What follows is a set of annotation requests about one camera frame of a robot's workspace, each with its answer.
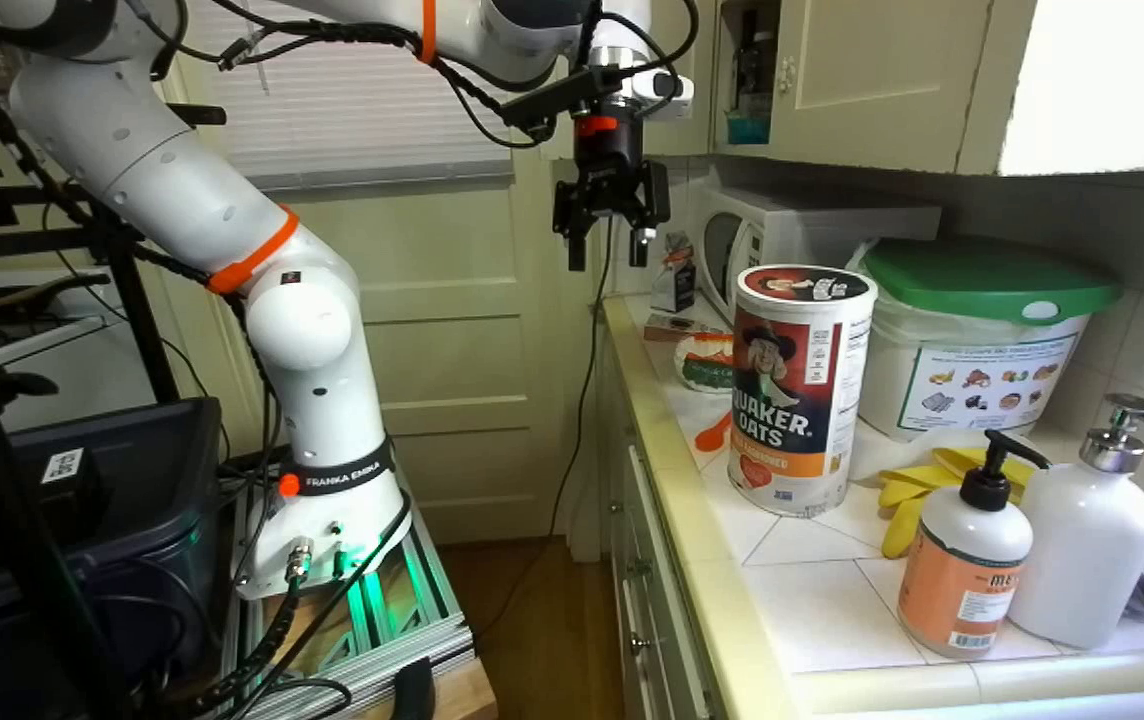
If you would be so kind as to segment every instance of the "white bottle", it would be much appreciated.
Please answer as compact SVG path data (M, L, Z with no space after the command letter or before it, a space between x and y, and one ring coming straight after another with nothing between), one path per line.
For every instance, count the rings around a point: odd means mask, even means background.
M1111 397L1111 405L1119 405L1111 423L1083 441L1083 465L1054 465L1024 497L1036 549L1024 561L1012 623L1072 648L1109 643L1144 571L1144 493L1133 482L1144 456L1133 421L1144 399Z
M962 488L927 497L921 534L908 553L896 614L933 651L981 661L1001 643L1015 594L1021 563L1030 549L1030 522L1006 502L1003 456L1030 449L984 432L989 456Z

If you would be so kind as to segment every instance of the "white tile countertop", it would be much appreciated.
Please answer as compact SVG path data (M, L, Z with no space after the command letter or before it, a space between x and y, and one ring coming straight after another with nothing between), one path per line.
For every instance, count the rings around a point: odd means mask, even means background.
M844 502L814 518L771 515L730 488L727 450L700 450L693 445L696 432L727 412L730 397L683 387L670 361L674 345L645 341L648 317L652 296L608 300L610 347L637 421L648 399L664 408L648 417L656 427L645 432L645 449L730 715L761 715L754 701L762 693L783 693L800 715L974 708L1001 701L1028 701L1036 708L1054 697L1102 701L1144 693L1144 621L1123 621L1111 643L1094 651L1072 651L1021 629L1006 629L1001 648L974 662L921 648L896 621L903 561L878 555L888 522L874 512L870 482L878 469L901 469L921 449L860 427L855 482ZM1060 461L1072 450L1072 445L1040 432L1030 445ZM737 630L766 635L762 654L771 670L742 670L754 648L741 639L737 651L727 639Z

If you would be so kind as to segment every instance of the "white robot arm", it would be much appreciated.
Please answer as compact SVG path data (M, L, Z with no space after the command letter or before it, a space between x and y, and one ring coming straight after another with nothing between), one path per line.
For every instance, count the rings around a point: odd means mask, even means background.
M291 3L341 18L341 32L404 36L426 63L467 63L516 92L540 86L507 102L507 118L529 132L571 110L578 180L556 196L571 265L598 212L625 212L637 232L666 214L664 173L641 159L641 118L656 102L683 102L693 86L629 22L591 22L584 45L591 0ZM648 0L608 0L603 12L648 27ZM0 36L32 53L6 96L14 123L82 190L242 305L295 465L265 506L241 577L241 594L254 600L283 591L291 571L295 584L331 578L336 553L388 553L408 506L388 461L354 275L155 101L153 63L177 27L182 0L0 0ZM542 83L560 54L584 63Z

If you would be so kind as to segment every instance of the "green container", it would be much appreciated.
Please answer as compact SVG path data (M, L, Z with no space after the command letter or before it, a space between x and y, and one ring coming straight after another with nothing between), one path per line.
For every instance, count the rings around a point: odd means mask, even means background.
M1006 325L1060 325L1119 296L1094 268L1003 238L878 238L864 272L901 305Z

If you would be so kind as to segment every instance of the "dish soap bottle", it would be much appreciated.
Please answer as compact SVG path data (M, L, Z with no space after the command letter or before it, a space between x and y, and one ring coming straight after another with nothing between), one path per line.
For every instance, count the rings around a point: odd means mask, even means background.
M1144 488L1133 482L1144 397L1111 392L1109 405L1109 427L1083 434L1081 465L1054 465L1024 497L1040 543L1024 563L1012 623L1072 648L1117 630L1144 571Z
M1003 432L984 432L984 469L962 488L941 488L923 502L921 534L901 578L901 623L941 654L981 661L996 648L1015 594L1030 522L1006 502L1006 450L1042 469L1042 456Z

